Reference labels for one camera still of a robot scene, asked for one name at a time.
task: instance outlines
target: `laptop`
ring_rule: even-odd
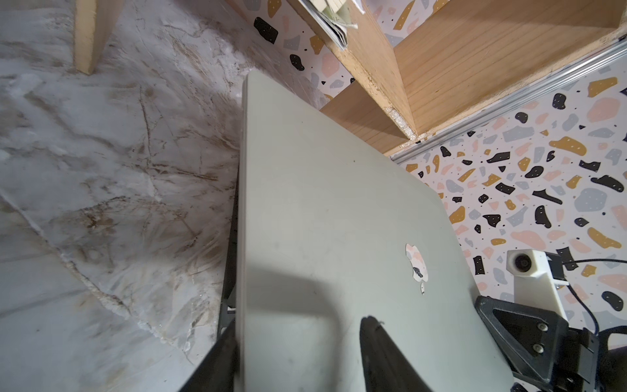
[[[432,391],[508,391],[436,192],[260,72],[244,107],[238,389],[365,391],[373,316]]]

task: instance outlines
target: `marble floor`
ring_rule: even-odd
[[[0,4],[0,389],[174,391],[213,345],[253,68],[222,1],[129,0],[91,76],[73,1]]]

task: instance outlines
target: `wooden shelf edge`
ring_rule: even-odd
[[[314,21],[298,0],[288,0],[314,33],[346,67],[385,115],[408,138],[416,137],[416,126],[389,41],[372,17],[368,7],[361,14],[352,1],[347,1],[350,17],[358,29],[348,29],[348,48],[342,51]]]

